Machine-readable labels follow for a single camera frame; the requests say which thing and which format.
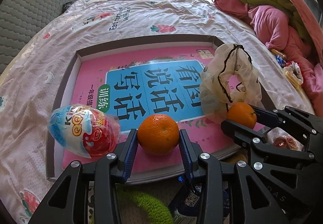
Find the pile of clothes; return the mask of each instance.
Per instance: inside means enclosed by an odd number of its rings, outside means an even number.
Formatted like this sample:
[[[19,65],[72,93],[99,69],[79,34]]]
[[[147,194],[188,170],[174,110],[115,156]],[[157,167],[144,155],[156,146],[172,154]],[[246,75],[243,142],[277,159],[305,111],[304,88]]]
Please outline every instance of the pile of clothes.
[[[323,117],[323,70],[320,59],[291,1],[213,0],[213,3],[219,10],[250,25],[267,49],[281,51],[287,61],[298,64],[304,78],[302,88],[311,100],[316,115]]]

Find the pink fabric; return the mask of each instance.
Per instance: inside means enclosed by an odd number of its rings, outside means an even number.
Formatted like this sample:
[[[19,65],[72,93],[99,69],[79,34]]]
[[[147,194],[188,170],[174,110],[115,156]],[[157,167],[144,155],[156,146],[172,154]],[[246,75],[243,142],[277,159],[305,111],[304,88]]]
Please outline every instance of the pink fabric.
[[[312,11],[303,0],[290,0],[299,12],[303,23],[309,32],[319,55],[323,67],[323,33]]]
[[[319,55],[319,62],[314,66],[305,58],[310,49],[303,44],[296,30],[288,27],[288,41],[284,53],[289,60],[299,63],[304,77],[302,85],[311,100],[317,116],[323,118],[323,33],[313,13],[303,0],[290,0],[299,12]]]
[[[243,20],[248,25],[250,19],[248,17],[248,4],[243,4],[240,0],[212,0],[215,7],[222,12]]]
[[[250,25],[258,39],[268,49],[283,50],[288,39],[288,17],[271,5],[261,5],[249,10]]]

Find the blue panel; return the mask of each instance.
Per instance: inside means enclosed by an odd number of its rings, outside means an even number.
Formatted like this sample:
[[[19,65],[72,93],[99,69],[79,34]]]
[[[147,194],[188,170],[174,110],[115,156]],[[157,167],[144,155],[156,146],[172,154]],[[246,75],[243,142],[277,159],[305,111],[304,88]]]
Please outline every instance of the blue panel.
[[[152,114],[175,121],[202,116],[199,99],[202,66],[197,60],[145,64],[107,72],[108,114],[118,115],[121,130],[138,128]]]

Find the orange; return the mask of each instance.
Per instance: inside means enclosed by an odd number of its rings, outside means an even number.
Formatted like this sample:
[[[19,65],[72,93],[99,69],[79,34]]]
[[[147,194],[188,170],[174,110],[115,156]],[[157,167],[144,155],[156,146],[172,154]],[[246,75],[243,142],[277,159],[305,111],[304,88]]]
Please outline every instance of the orange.
[[[140,146],[148,153],[165,155],[179,142],[178,125],[170,116],[150,115],[140,124],[137,139]]]
[[[257,122],[257,115],[250,105],[238,102],[229,109],[227,119],[253,129]]]

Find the green fuzzy object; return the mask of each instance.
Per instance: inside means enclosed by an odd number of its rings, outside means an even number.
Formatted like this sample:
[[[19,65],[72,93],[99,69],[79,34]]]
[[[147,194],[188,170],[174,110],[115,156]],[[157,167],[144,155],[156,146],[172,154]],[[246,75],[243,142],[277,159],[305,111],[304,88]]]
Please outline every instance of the green fuzzy object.
[[[117,186],[117,195],[121,199],[131,199],[148,214],[151,224],[173,224],[169,209],[157,198],[125,186]]]

